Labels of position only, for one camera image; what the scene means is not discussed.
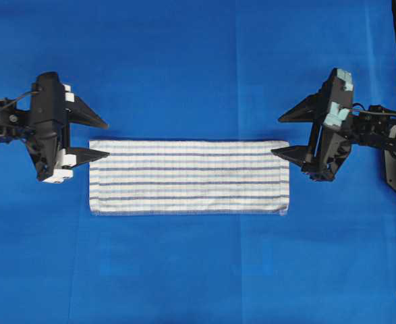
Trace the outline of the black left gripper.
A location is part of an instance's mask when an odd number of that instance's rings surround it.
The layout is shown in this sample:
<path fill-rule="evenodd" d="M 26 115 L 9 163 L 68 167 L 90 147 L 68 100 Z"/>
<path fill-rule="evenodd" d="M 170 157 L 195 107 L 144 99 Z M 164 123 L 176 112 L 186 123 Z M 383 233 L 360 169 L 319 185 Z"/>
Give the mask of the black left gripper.
<path fill-rule="evenodd" d="M 56 72 L 45 72 L 36 78 L 31 95 L 26 148 L 36 170 L 37 180 L 45 183 L 62 183 L 73 177 L 71 167 L 104 159 L 108 152 L 89 148 L 69 148 L 69 123 L 108 129 L 101 119 L 71 86 L 63 84 Z"/>

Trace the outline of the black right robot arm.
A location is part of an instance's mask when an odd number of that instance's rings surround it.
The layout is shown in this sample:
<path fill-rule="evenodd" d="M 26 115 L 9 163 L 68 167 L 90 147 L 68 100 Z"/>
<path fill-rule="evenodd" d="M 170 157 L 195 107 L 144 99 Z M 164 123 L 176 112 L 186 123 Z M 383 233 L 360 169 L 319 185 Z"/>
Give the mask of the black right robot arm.
<path fill-rule="evenodd" d="M 353 77 L 341 68 L 332 69 L 317 93 L 307 96 L 278 120 L 310 122 L 306 145 L 277 148 L 272 153 L 300 167 L 317 182 L 332 182 L 357 144 L 386 150 L 396 157 L 396 111 L 373 105 L 365 109 L 353 101 Z"/>

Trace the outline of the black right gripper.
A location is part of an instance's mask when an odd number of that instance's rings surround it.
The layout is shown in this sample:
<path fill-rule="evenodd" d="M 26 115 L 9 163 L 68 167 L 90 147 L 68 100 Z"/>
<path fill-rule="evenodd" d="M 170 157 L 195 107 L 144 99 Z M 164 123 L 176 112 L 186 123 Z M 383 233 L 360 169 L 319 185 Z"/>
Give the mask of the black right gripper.
<path fill-rule="evenodd" d="M 281 123 L 313 122 L 309 147 L 287 146 L 272 149 L 271 153 L 298 165 L 313 181 L 332 182 L 351 152 L 347 138 L 352 104 L 352 74 L 334 68 L 316 94 L 307 96 L 278 118 Z"/>

